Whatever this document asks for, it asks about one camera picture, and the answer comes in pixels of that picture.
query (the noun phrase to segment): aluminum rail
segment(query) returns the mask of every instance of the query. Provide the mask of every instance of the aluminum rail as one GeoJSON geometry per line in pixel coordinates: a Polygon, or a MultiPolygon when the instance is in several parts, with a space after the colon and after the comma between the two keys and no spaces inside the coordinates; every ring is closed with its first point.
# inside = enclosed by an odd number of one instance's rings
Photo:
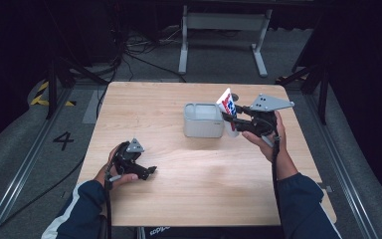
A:
{"type": "Polygon", "coordinates": [[[48,136],[49,131],[54,125],[56,119],[58,118],[59,113],[62,110],[62,106],[68,100],[73,89],[61,89],[61,94],[58,99],[58,108],[48,120],[45,120],[42,125],[38,135],[36,136],[35,141],[30,147],[29,152],[24,158],[23,163],[9,184],[4,196],[0,202],[0,224],[7,218],[9,212],[11,211],[15,201],[17,200],[21,190],[23,189],[24,184],[27,181],[27,178],[30,175],[30,172],[33,169],[34,164],[37,161],[38,154],[40,153],[42,146],[46,137],[48,136]]]}
{"type": "Polygon", "coordinates": [[[330,135],[326,125],[321,123],[321,120],[317,113],[316,102],[313,95],[305,95],[305,100],[308,104],[311,114],[315,117],[315,123],[321,132],[321,135],[327,145],[327,148],[331,154],[331,164],[333,165],[334,171],[337,178],[342,186],[343,192],[349,203],[352,213],[355,217],[356,222],[361,230],[362,236],[364,238],[378,238],[376,231],[368,217],[368,214],[362,204],[359,194],[350,179],[349,173],[343,163],[342,157],[340,156],[336,145],[333,142],[333,138],[330,135]]]}

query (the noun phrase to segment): cable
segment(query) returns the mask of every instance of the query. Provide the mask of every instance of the cable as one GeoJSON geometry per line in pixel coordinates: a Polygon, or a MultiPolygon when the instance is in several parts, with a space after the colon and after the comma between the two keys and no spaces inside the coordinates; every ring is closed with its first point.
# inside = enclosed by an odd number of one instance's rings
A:
{"type": "Polygon", "coordinates": [[[279,199],[279,191],[278,191],[278,155],[280,151],[280,143],[281,138],[279,136],[278,130],[275,128],[275,144],[273,147],[273,156],[272,156],[272,181],[273,181],[273,190],[275,192],[276,205],[278,207],[279,219],[282,222],[281,217],[281,203],[279,199]]]}
{"type": "Polygon", "coordinates": [[[104,191],[104,198],[106,200],[107,238],[111,239],[111,203],[109,190],[104,191]]]}
{"type": "Polygon", "coordinates": [[[156,66],[156,65],[154,65],[154,64],[152,64],[152,63],[149,63],[149,62],[146,62],[146,61],[144,61],[144,60],[141,60],[141,59],[139,59],[139,58],[137,58],[137,57],[135,57],[135,56],[132,56],[132,55],[130,55],[130,54],[128,54],[128,53],[126,53],[126,55],[128,55],[129,57],[134,58],[134,59],[136,59],[136,60],[138,60],[138,61],[140,61],[140,62],[142,62],[142,63],[148,64],[148,65],[150,65],[150,66],[152,66],[152,67],[155,67],[155,68],[158,68],[158,69],[160,69],[160,70],[163,70],[163,71],[172,73],[172,74],[174,74],[175,76],[179,77],[179,78],[182,80],[183,83],[187,83],[187,81],[185,81],[185,79],[184,79],[180,74],[178,74],[178,73],[176,73],[176,72],[174,72],[174,71],[171,71],[171,70],[169,70],[169,69],[165,69],[165,68],[156,66]]]}
{"type": "MultiPolygon", "coordinates": [[[[113,79],[114,79],[114,76],[116,75],[116,73],[117,73],[117,67],[113,69],[113,74],[112,74],[112,76],[111,76],[111,78],[110,78],[108,84],[110,84],[111,82],[113,82],[113,79]]],[[[107,88],[108,88],[108,86],[106,86],[106,88],[104,89],[104,92],[103,92],[103,94],[101,95],[100,98],[98,97],[98,90],[97,90],[97,98],[98,98],[98,102],[97,102],[97,107],[95,108],[95,118],[96,118],[96,119],[98,118],[98,113],[99,113],[99,110],[98,110],[98,109],[99,109],[99,107],[100,107],[100,105],[101,105],[101,101],[102,101],[102,99],[103,99],[104,96],[106,95],[107,88]]]]}
{"type": "MultiPolygon", "coordinates": [[[[109,66],[107,69],[103,69],[103,70],[92,72],[92,73],[95,74],[96,76],[102,76],[104,74],[111,73],[114,70],[114,68],[115,66],[109,66]]],[[[71,72],[71,74],[78,79],[83,79],[87,77],[81,73],[71,72]]]]}
{"type": "Polygon", "coordinates": [[[83,158],[77,163],[77,165],[66,175],[64,176],[61,180],[59,180],[57,183],[55,183],[53,186],[49,187],[48,189],[46,189],[44,192],[42,192],[41,194],[39,194],[36,198],[34,198],[33,200],[31,200],[30,202],[28,202],[26,205],[24,205],[23,207],[21,207],[20,209],[18,209],[16,212],[14,212],[11,216],[7,217],[7,219],[5,219],[5,221],[3,221],[1,224],[0,224],[0,229],[5,226],[8,222],[10,222],[12,219],[14,219],[15,216],[17,216],[18,214],[20,214],[20,212],[22,212],[24,209],[26,209],[27,207],[29,207],[31,204],[33,204],[34,202],[36,202],[37,200],[39,200],[41,197],[43,197],[44,195],[46,195],[48,192],[50,192],[52,189],[54,189],[55,187],[57,187],[59,184],[61,184],[65,179],[67,179],[69,176],[71,176],[71,174],[73,174],[79,167],[80,165],[83,163],[83,161],[85,160],[85,157],[86,156],[83,156],[83,158]]]}
{"type": "Polygon", "coordinates": [[[128,65],[129,72],[131,73],[131,76],[129,77],[128,81],[130,82],[132,78],[134,77],[134,73],[132,72],[131,65],[129,62],[122,56],[123,61],[128,65]]]}
{"type": "Polygon", "coordinates": [[[151,42],[151,41],[144,40],[145,38],[140,36],[140,35],[132,35],[132,36],[129,36],[129,39],[133,38],[133,41],[132,42],[131,42],[131,40],[126,41],[126,43],[125,43],[125,45],[127,47],[126,49],[127,49],[129,54],[134,54],[134,55],[150,53],[155,49],[167,46],[173,42],[180,43],[180,42],[176,41],[177,36],[175,37],[175,35],[177,35],[177,33],[179,33],[180,31],[181,31],[181,29],[178,28],[176,31],[171,33],[167,38],[158,40],[157,45],[153,45],[153,42],[151,42]],[[130,47],[141,46],[141,45],[143,46],[142,50],[136,51],[136,50],[130,49],[130,47]]]}

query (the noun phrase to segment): number 4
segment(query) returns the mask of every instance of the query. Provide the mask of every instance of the number 4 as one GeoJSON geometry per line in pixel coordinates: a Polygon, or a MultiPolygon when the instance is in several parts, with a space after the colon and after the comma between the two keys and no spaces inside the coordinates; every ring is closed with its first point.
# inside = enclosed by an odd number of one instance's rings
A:
{"type": "Polygon", "coordinates": [[[64,151],[65,147],[67,146],[67,143],[74,141],[73,139],[70,139],[70,136],[71,136],[71,133],[66,131],[61,136],[55,138],[54,142],[63,142],[64,144],[62,145],[62,151],[64,151]]]}

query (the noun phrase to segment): wooden table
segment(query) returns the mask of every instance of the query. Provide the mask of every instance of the wooden table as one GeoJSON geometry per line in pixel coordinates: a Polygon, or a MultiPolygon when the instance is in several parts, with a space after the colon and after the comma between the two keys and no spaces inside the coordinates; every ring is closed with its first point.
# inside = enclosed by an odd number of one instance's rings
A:
{"type": "MultiPolygon", "coordinates": [[[[136,137],[145,152],[137,163],[157,170],[111,192],[112,224],[117,226],[279,225],[271,164],[241,135],[187,137],[183,108],[214,103],[227,89],[237,105],[249,106],[263,93],[288,100],[280,86],[111,83],[79,182],[94,178],[119,143],[136,137]]],[[[293,109],[281,110],[287,148],[298,170],[321,182],[293,109]]],[[[323,207],[336,220],[327,193],[323,207]]]]}

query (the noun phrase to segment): dark blue sleeve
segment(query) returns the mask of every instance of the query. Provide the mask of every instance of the dark blue sleeve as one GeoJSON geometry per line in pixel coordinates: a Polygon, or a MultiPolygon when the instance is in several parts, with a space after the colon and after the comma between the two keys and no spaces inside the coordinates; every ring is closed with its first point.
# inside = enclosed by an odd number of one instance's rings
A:
{"type": "Polygon", "coordinates": [[[92,180],[77,185],[42,239],[96,239],[102,204],[104,189],[99,182],[92,180]]]}
{"type": "Polygon", "coordinates": [[[286,238],[340,238],[321,206],[320,187],[300,173],[278,182],[282,227],[286,238]]]}

